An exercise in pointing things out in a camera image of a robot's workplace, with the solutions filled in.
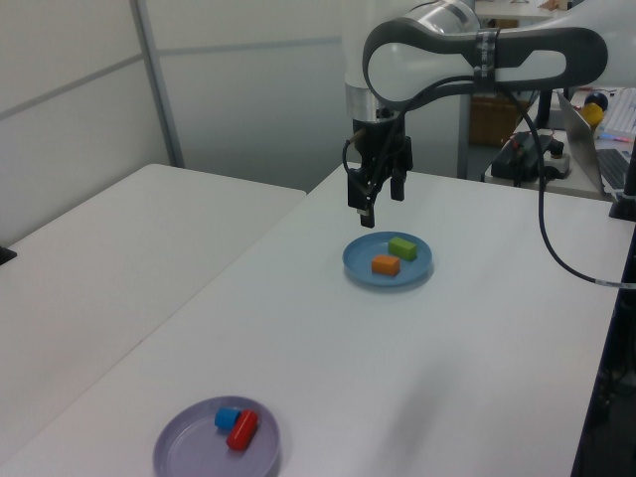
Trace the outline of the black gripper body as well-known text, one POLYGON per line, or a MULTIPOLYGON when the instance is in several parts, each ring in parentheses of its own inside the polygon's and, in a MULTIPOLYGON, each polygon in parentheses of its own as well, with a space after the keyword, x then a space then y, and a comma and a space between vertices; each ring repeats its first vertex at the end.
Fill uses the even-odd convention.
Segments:
POLYGON ((389 168, 398 166, 405 171, 413 167, 411 141, 405 134, 404 119, 393 118, 381 122, 353 120, 353 132, 364 130, 363 137, 356 142, 355 148, 362 158, 362 167, 369 173, 375 171, 374 162, 383 157, 382 151, 389 143, 385 157, 389 168))

